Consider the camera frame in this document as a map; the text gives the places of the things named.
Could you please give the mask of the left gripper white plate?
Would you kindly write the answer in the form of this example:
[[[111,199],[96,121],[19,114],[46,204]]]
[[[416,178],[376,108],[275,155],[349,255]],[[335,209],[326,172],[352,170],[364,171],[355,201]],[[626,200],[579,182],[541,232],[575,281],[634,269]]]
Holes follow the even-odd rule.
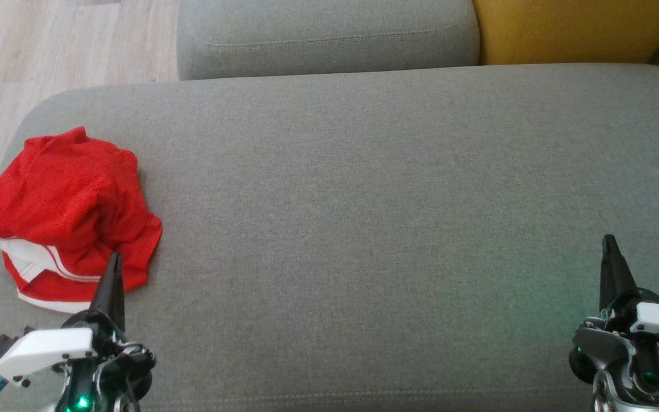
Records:
[[[86,310],[61,328],[30,331],[0,356],[0,376],[12,381],[60,363],[99,367],[117,355],[126,338],[125,290],[121,255],[112,253]]]

